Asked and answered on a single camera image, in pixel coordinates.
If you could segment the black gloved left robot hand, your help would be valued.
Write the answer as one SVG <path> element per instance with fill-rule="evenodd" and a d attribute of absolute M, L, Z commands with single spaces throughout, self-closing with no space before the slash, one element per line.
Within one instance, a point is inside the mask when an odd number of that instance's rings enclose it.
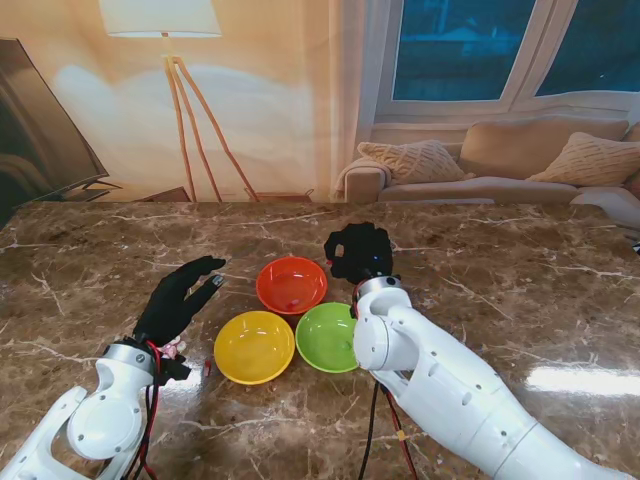
<path fill-rule="evenodd" d="M 190 261 L 165 276 L 152 292 L 134 330 L 133 338 L 163 347 L 187 328 L 193 317 L 222 285 L 224 278 L 214 275 L 226 264 L 210 255 Z"/>

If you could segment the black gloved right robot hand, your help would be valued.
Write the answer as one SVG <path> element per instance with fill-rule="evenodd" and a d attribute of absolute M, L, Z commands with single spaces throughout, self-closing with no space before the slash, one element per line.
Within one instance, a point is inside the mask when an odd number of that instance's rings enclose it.
<path fill-rule="evenodd" d="M 393 273 L 393 252 L 388 232 L 373 223 L 348 224 L 332 232 L 324 252 L 334 278 L 358 285 Z"/>

